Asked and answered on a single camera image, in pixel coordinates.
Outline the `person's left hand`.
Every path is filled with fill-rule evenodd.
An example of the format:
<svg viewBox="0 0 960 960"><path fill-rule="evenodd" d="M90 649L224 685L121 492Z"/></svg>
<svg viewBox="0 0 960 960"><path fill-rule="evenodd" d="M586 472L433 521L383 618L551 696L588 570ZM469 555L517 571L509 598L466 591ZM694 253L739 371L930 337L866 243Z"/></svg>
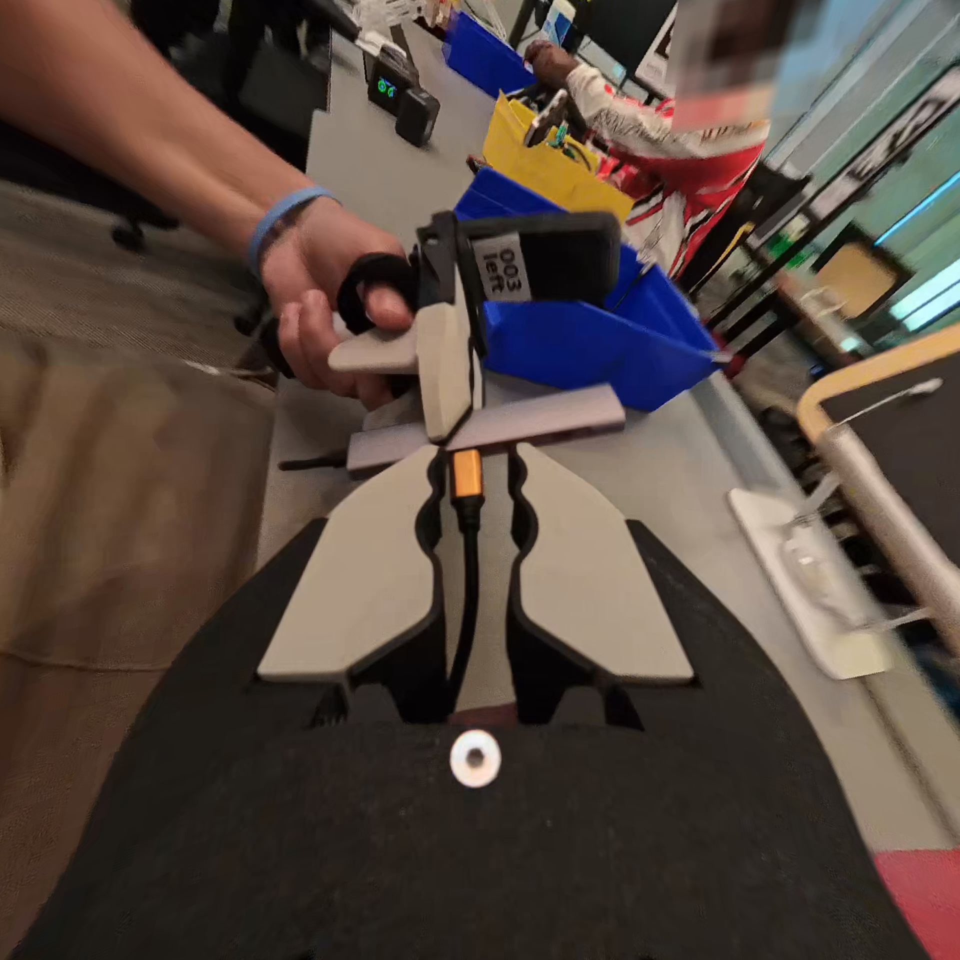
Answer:
<svg viewBox="0 0 960 960"><path fill-rule="evenodd" d="M358 400L376 410L393 400L388 379L330 368L341 343L334 327L336 296L354 262L366 255L405 257L402 244L333 198L308 203L260 260L261 278L278 319L279 349L303 386Z"/></svg>

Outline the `red storage bin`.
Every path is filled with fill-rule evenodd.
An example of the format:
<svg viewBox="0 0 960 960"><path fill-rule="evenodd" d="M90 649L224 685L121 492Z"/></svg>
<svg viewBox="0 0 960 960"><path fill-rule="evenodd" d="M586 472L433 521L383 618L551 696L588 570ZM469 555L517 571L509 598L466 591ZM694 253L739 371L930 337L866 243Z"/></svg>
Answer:
<svg viewBox="0 0 960 960"><path fill-rule="evenodd" d="M959 959L959 848L889 850L875 867L932 959Z"/></svg>

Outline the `grey desk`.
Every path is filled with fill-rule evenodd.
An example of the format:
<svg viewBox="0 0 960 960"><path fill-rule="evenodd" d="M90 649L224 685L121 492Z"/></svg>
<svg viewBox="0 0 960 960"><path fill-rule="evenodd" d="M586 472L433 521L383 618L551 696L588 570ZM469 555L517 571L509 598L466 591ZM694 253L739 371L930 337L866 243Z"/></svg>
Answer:
<svg viewBox="0 0 960 960"><path fill-rule="evenodd" d="M431 146L415 149L368 102L364 54L330 39L329 111L314 114L306 171L343 205L407 249L430 215L449 210L471 181L465 160L484 140L494 101L446 66L440 42L406 28L426 89L438 97ZM279 471L277 463L339 450L359 426L359 404L284 380L276 395L256 565L354 484L342 471ZM627 518L642 522L744 625L793 690L875 853L958 847L958 729L897 638L876 677L835 680L809 656L727 502L734 488L802 494L722 374L652 414L628 412L623 431L548 445ZM513 558L507 456L485 458L482 595L473 656L458 709L496 714L514 700L506 651Z"/></svg>

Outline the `grey usb hub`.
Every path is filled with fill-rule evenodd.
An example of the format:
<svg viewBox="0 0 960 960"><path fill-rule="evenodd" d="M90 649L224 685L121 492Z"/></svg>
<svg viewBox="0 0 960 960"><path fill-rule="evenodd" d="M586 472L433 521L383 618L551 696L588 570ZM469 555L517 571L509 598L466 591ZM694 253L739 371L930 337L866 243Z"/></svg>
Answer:
<svg viewBox="0 0 960 960"><path fill-rule="evenodd" d="M448 452L492 450L583 434L621 431L626 410L609 385L552 393L472 411L447 442L430 442L425 423L354 433L343 450L280 461L284 473L345 470L350 477L377 474L433 445Z"/></svg>

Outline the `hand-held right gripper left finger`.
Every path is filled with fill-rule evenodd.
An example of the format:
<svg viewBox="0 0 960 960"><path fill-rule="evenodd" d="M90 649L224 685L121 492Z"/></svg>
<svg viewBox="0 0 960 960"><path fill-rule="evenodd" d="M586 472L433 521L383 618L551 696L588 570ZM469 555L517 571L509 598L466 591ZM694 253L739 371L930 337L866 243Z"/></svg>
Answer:
<svg viewBox="0 0 960 960"><path fill-rule="evenodd" d="M257 666L266 682L339 681L421 625L435 564L416 522L435 492L427 444L366 480L330 512Z"/></svg>

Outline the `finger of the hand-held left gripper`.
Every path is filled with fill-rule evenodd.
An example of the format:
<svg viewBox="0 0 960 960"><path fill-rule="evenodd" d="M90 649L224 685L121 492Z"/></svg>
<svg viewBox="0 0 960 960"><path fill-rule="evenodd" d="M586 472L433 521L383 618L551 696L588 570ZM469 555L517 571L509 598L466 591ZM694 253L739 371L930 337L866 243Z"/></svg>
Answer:
<svg viewBox="0 0 960 960"><path fill-rule="evenodd" d="M430 443L446 443L474 411L475 353L462 278L454 270L453 300L425 306L415 316L417 377Z"/></svg>
<svg viewBox="0 0 960 960"><path fill-rule="evenodd" d="M414 384L390 402L368 412L365 431L371 432L395 426L420 424L424 421L421 389Z"/></svg>

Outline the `black device with green display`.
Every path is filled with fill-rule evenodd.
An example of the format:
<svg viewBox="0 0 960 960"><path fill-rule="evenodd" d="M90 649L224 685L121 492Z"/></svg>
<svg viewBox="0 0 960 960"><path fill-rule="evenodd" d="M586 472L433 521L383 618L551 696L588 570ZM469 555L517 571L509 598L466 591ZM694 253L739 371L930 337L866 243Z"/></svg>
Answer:
<svg viewBox="0 0 960 960"><path fill-rule="evenodd" d="M419 71L401 48L385 44L366 55L366 96L369 102L398 117L402 99L419 86Z"/></svg>

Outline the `yellow storage bin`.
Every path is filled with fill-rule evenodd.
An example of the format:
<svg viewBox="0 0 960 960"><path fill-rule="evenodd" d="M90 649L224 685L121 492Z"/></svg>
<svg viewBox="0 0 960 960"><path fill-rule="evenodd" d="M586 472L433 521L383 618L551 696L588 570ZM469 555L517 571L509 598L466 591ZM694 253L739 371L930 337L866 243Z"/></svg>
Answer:
<svg viewBox="0 0 960 960"><path fill-rule="evenodd" d="M601 155L571 136L555 146L558 126L549 126L546 138L526 146L535 117L531 108L499 93L483 146L486 165L564 210L604 211L624 224L634 201L599 176Z"/></svg>

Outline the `book stand with black board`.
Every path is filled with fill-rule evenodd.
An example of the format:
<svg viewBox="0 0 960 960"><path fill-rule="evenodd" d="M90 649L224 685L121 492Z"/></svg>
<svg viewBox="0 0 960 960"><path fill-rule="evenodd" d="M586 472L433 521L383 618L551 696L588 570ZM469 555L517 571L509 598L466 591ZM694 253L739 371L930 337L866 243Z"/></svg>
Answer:
<svg viewBox="0 0 960 960"><path fill-rule="evenodd" d="M898 402L924 405L945 390L928 369L958 355L958 326L847 366L801 397L797 421L825 474L804 499L731 489L729 510L793 621L812 661L834 680L859 679L894 666L892 635L930 621L958 651L958 564L948 555L854 430ZM868 611L821 511L836 493L857 515L918 607L892 619Z"/></svg>

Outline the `person's left forearm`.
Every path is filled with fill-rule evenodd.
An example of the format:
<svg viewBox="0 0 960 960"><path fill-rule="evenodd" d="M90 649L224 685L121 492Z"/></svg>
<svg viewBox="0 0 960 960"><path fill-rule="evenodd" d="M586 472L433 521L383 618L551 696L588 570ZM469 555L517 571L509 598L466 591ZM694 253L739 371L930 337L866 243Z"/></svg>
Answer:
<svg viewBox="0 0 960 960"><path fill-rule="evenodd" d="M235 254L307 177L194 89L112 2L1 3L2 119Z"/></svg>

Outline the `blue wristband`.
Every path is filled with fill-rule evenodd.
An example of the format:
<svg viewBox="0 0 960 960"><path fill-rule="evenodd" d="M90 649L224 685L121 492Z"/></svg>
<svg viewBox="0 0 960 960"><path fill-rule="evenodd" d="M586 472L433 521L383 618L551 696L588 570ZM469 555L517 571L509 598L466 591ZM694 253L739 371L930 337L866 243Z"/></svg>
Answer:
<svg viewBox="0 0 960 960"><path fill-rule="evenodd" d="M274 203L256 223L246 243L245 262L250 273L262 282L262 262L272 246L288 231L304 210L318 200L339 200L329 190L311 185L299 188Z"/></svg>

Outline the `blue storage bin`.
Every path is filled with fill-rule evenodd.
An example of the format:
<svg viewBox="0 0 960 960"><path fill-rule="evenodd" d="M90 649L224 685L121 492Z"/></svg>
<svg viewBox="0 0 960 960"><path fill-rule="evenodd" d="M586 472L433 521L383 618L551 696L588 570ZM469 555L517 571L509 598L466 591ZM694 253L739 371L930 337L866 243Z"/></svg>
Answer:
<svg viewBox="0 0 960 960"><path fill-rule="evenodd" d="M462 9L450 14L442 56L451 70L493 99L536 82L521 54Z"/></svg>
<svg viewBox="0 0 960 960"><path fill-rule="evenodd" d="M489 167L454 207L459 220L568 212ZM609 385L652 412L717 372L723 355L666 274L621 242L618 279L601 306L584 301L485 305L486 368L573 390Z"/></svg>

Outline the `person's beige trousers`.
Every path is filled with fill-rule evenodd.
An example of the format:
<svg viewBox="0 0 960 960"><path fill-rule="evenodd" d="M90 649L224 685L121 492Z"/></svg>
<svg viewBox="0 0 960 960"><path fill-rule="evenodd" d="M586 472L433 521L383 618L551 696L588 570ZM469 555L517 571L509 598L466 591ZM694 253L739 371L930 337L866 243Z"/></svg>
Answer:
<svg viewBox="0 0 960 960"><path fill-rule="evenodd" d="M251 282L188 230L137 254L112 228L2 184L2 958L257 555L274 398L231 376Z"/></svg>

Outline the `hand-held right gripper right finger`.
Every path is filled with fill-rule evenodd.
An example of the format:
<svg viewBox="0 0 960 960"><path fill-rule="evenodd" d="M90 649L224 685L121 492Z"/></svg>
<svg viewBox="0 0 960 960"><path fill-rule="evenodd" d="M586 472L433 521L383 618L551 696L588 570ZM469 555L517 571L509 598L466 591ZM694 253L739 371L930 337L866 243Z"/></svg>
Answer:
<svg viewBox="0 0 960 960"><path fill-rule="evenodd" d="M520 625L604 677L690 683L690 659L621 510L529 442L510 451L509 493Z"/></svg>

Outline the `dark grey device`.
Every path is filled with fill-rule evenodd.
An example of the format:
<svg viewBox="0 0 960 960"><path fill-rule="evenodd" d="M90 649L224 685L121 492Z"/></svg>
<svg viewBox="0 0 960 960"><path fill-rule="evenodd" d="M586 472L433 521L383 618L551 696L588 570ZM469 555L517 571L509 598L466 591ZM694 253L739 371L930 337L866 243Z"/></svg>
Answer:
<svg viewBox="0 0 960 960"><path fill-rule="evenodd" d="M528 126L523 137L523 146L532 148L544 143L551 130L559 130L568 118L569 91L557 90L545 107L537 114Z"/></svg>

